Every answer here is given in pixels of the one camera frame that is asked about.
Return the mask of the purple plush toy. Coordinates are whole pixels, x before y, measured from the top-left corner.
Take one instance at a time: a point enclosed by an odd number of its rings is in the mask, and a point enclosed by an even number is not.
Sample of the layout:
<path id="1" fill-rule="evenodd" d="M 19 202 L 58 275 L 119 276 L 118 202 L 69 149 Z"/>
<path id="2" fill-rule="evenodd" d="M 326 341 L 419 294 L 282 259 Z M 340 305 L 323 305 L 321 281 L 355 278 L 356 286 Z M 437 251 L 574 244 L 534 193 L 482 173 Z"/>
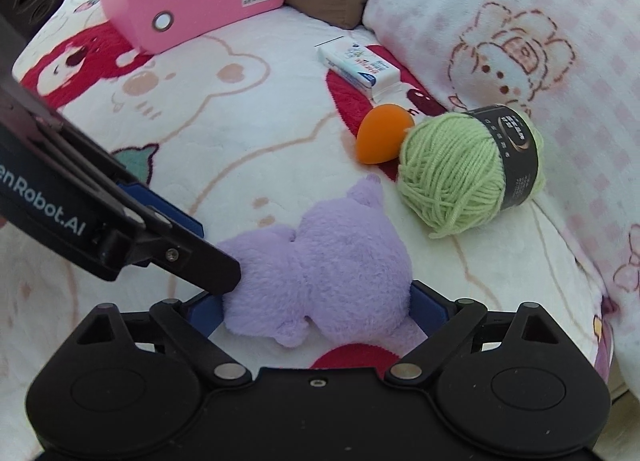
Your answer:
<path id="1" fill-rule="evenodd" d="M 409 316 L 412 265 L 384 210 L 380 177 L 310 208 L 297 227 L 274 224 L 219 244 L 241 266 L 224 296 L 224 325 L 294 348 L 312 328 L 332 344 L 405 353 L 425 337 Z"/>

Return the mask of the white tissue packet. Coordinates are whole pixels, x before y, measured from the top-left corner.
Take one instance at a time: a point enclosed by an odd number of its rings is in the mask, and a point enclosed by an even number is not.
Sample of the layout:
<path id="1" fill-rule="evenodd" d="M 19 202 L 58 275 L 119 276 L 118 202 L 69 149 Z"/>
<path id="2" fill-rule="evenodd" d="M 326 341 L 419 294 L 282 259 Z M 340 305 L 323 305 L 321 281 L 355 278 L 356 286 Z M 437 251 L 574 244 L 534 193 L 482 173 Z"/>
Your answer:
<path id="1" fill-rule="evenodd" d="M 367 99 L 381 95 L 400 83 L 400 70 L 370 48 L 352 38 L 332 39 L 316 46 L 318 58 Z"/>

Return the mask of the green yarn ball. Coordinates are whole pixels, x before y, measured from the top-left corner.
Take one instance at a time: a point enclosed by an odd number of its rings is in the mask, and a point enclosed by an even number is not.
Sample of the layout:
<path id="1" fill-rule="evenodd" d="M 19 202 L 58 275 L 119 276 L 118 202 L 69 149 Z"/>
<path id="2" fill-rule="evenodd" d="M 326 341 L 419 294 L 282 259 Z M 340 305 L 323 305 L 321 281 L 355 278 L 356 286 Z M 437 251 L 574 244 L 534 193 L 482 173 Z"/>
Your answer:
<path id="1" fill-rule="evenodd" d="M 523 112 L 506 105 L 446 112 L 408 132 L 397 188 L 428 236 L 459 235 L 537 195 L 543 154 L 544 140 Z"/>

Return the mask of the orange makeup sponge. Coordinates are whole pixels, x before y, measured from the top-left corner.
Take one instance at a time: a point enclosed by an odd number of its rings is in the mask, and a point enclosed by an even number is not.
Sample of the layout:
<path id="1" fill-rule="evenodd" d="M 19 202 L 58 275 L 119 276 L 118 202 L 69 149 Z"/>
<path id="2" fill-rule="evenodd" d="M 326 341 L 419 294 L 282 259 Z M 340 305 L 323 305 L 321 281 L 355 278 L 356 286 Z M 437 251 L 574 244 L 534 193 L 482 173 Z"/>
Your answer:
<path id="1" fill-rule="evenodd" d="M 413 126 L 413 116 L 401 106 L 384 104 L 374 107 L 363 118 L 357 132 L 357 160 L 362 164 L 380 164 L 396 159 L 407 132 Z"/>

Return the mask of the pink checked bunny pillow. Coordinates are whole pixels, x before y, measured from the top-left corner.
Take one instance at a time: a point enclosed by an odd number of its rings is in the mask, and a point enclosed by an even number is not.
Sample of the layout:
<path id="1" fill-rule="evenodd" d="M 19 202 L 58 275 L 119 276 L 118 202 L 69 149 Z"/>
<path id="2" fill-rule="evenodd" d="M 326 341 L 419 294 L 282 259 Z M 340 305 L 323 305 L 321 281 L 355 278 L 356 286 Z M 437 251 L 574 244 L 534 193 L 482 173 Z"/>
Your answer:
<path id="1" fill-rule="evenodd" d="M 378 40 L 452 110 L 528 114 L 538 202 L 604 291 L 615 358 L 639 387 L 639 0 L 369 0 Z"/>

